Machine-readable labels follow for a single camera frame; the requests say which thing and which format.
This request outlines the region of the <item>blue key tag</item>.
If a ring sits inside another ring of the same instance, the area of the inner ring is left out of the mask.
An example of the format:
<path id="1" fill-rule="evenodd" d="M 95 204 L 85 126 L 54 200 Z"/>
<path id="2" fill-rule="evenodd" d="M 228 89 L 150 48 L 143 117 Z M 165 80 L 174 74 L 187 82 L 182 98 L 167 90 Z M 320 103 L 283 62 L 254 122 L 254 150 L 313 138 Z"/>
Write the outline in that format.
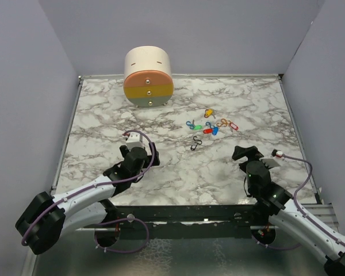
<path id="1" fill-rule="evenodd" d="M 219 131 L 218 127 L 213 128 L 212 135 L 217 135 L 217 132 Z"/>

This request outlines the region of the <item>small red key tag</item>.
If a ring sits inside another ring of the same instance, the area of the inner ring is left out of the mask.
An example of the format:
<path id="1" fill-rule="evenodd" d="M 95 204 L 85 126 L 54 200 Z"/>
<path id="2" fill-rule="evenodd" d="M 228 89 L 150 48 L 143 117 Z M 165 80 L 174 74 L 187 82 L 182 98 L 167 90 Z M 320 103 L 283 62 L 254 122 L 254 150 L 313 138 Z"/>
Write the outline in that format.
<path id="1" fill-rule="evenodd" d="M 209 134 L 209 133 L 212 133 L 212 132 L 213 132 L 213 129 L 210 129 L 210 128 L 209 128 L 209 129 L 204 129 L 204 130 L 203 130 L 203 133 L 204 133 L 204 134 Z"/>

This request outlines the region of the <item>black S carabiner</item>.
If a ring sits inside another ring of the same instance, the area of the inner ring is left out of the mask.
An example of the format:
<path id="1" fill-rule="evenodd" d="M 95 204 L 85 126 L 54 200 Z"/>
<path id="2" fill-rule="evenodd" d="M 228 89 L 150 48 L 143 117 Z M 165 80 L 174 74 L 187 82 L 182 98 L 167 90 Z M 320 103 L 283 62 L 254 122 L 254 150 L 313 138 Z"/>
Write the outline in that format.
<path id="1" fill-rule="evenodd" d="M 193 140 L 194 140 L 194 142 L 195 142 L 196 144 L 202 144 L 202 141 L 201 141 L 200 139 L 198 139 L 197 136 L 194 136 L 194 137 L 193 137 Z"/>

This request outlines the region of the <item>green key tag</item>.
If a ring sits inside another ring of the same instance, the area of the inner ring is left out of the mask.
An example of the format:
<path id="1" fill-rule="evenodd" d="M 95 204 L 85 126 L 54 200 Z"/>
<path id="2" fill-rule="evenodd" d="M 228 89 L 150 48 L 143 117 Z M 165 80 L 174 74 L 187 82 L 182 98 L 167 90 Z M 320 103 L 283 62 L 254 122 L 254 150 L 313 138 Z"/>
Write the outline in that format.
<path id="1" fill-rule="evenodd" d="M 202 125 L 195 125 L 194 126 L 194 130 L 200 130 L 200 129 L 202 129 L 203 128 L 203 126 Z"/>

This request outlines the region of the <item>light blue S carabiner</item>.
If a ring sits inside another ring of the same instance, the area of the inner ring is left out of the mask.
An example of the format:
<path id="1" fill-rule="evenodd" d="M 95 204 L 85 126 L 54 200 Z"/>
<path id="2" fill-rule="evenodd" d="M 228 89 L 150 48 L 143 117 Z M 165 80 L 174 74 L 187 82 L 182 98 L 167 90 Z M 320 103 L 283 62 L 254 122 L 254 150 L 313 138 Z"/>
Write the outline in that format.
<path id="1" fill-rule="evenodd" d="M 186 121 L 186 125 L 190 128 L 190 129 L 194 129 L 195 125 L 194 125 L 194 121 Z"/>

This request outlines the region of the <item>yellow key tag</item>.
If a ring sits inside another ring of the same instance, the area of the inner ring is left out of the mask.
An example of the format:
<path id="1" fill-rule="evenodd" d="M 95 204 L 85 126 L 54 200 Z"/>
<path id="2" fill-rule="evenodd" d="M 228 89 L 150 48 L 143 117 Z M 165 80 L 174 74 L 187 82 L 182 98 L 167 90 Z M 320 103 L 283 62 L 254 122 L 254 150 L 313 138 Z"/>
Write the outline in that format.
<path id="1" fill-rule="evenodd" d="M 204 117 L 205 118 L 209 118 L 209 117 L 216 118 L 214 109 L 206 109 L 204 112 Z"/>

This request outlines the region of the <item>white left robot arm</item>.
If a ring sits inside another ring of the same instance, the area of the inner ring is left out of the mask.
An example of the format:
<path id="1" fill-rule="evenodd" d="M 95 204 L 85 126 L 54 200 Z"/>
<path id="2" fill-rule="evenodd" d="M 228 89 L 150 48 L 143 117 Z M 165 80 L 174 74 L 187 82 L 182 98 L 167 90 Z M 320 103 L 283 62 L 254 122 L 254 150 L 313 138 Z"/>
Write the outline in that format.
<path id="1" fill-rule="evenodd" d="M 40 255 L 66 232 L 99 223 L 111 226 L 117 216 L 109 199 L 129 189 L 147 170 L 160 164 L 155 143 L 149 143 L 149 148 L 150 155 L 144 147 L 122 146 L 123 161 L 90 183 L 62 194 L 37 194 L 15 223 L 22 245 Z"/>

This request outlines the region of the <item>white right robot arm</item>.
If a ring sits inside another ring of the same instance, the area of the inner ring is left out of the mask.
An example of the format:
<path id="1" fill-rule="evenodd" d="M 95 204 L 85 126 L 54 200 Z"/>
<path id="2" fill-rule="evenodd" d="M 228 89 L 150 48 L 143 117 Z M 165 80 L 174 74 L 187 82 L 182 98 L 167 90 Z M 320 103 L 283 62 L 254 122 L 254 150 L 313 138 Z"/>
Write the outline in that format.
<path id="1" fill-rule="evenodd" d="M 265 158 L 256 146 L 235 146 L 232 159 L 243 157 L 247 160 L 239 168 L 246 174 L 248 196 L 256 199 L 254 221 L 260 225 L 270 223 L 292 236 L 318 258 L 327 275 L 345 275 L 345 236 L 298 202 L 301 186 L 290 193 L 271 179 L 270 169 L 280 165 L 276 160 L 290 156 L 275 149 L 270 158 Z"/>

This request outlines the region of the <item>round three-drawer mini cabinet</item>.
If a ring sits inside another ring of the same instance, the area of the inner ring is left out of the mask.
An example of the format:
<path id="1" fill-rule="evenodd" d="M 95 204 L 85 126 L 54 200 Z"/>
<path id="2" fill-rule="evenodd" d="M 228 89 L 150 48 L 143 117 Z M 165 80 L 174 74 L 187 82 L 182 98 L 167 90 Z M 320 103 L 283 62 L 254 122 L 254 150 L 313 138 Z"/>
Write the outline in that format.
<path id="1" fill-rule="evenodd" d="M 170 59 L 156 46 L 140 46 L 125 56 L 124 94 L 134 105 L 152 108 L 168 103 L 174 92 Z"/>

